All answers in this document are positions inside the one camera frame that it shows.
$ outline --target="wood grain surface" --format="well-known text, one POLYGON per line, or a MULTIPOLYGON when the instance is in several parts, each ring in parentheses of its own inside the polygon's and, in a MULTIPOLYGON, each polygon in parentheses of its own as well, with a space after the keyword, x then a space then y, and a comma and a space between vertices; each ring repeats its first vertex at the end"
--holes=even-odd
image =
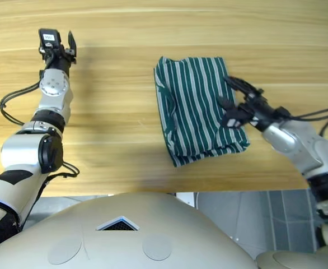
MULTIPOLYGON (((2 0, 0 98, 38 79, 41 27, 58 29, 64 43, 72 30, 77 41, 63 143, 65 160, 81 169, 78 178, 51 182, 45 196, 307 187, 252 127, 243 154, 174 168, 153 68, 162 55, 221 56, 232 75, 264 88, 272 106, 296 115, 326 108, 328 0, 2 0)), ((8 111, 29 120, 39 99, 32 92, 8 111)), ((16 130, 0 114, 0 149, 16 130)))

